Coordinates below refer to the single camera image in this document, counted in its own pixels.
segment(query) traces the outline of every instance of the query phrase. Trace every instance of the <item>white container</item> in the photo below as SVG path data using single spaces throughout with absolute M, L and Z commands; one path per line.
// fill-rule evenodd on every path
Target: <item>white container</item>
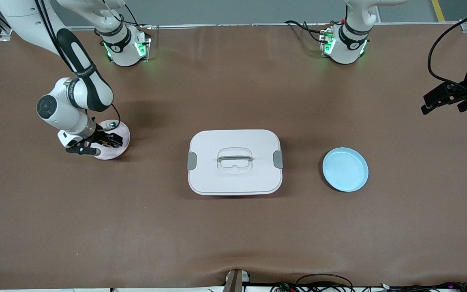
M 200 195 L 263 195 L 282 183 L 282 152 L 268 130 L 202 131 L 191 140 L 189 185 Z

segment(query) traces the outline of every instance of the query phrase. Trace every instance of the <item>brown table surface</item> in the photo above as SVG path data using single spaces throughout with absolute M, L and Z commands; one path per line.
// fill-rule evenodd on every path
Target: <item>brown table surface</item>
M 426 56 L 447 27 L 376 26 L 351 65 L 321 58 L 307 32 L 286 26 L 161 30 L 150 61 L 131 68 L 77 32 L 131 130 L 115 161 L 65 152 L 35 105 L 72 74 L 13 35 L 0 44 L 0 289 L 218 285 L 232 268 L 252 281 L 317 272 L 361 286 L 467 281 L 467 112 L 420 110 L 439 84 Z M 467 34 L 450 33 L 433 62 L 462 80 Z M 245 128 L 280 138 L 280 189 L 195 194 L 193 135 Z M 339 146 L 369 165 L 357 192 L 334 191 L 319 174 Z

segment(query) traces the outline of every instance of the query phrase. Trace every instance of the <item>green indicator light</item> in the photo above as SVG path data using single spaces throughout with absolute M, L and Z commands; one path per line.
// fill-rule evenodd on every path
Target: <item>green indicator light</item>
M 362 45 L 362 50 L 360 51 L 360 56 L 361 56 L 361 54 L 363 54 L 363 51 L 365 50 L 365 45 L 366 44 L 367 44 L 367 40 L 365 40 L 365 42 Z
M 109 48 L 107 47 L 107 45 L 106 45 L 105 43 L 104 43 L 104 48 L 105 48 L 105 50 L 106 50 L 106 52 L 107 52 L 107 56 L 108 56 L 110 59 L 112 59 L 113 57 L 111 57 L 111 52 L 109 52 Z
M 326 54 L 330 54 L 332 52 L 332 48 L 334 47 L 334 44 L 336 44 L 336 39 L 332 38 L 330 41 L 326 44 Z
M 145 46 L 143 44 L 139 44 L 139 43 L 135 43 L 135 45 L 137 47 L 137 51 L 138 51 L 138 54 L 140 55 L 140 57 L 145 56 L 145 54 L 146 54 Z

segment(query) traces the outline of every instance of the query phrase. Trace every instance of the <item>gray side clip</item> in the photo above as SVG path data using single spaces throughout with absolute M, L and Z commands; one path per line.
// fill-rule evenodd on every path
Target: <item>gray side clip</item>
M 273 153 L 273 165 L 276 168 L 284 168 L 284 164 L 282 163 L 282 151 L 277 150 Z
M 189 152 L 189 155 L 187 156 L 187 170 L 193 170 L 196 168 L 197 159 L 198 156 L 196 153 Z

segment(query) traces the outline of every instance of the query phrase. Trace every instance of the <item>light blue plate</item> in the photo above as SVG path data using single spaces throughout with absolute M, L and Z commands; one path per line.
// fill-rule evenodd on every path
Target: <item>light blue plate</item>
M 354 192 L 368 179 L 368 166 L 360 153 L 350 148 L 329 151 L 322 164 L 324 177 L 332 187 L 343 192 Z

